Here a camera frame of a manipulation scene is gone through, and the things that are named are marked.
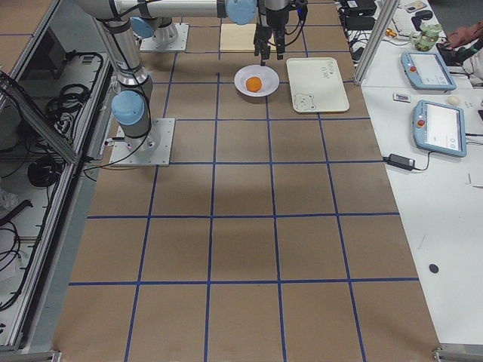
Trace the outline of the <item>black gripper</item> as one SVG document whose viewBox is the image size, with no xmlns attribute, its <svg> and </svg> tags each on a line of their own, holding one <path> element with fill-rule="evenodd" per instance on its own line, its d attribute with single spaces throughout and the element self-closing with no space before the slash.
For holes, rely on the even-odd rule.
<svg viewBox="0 0 483 362">
<path fill-rule="evenodd" d="M 276 57 L 282 60 L 285 53 L 285 26 L 289 21 L 291 6 L 288 0 L 257 1 L 257 25 L 254 35 L 254 56 L 265 66 L 271 54 L 271 32 L 274 37 Z"/>
</svg>

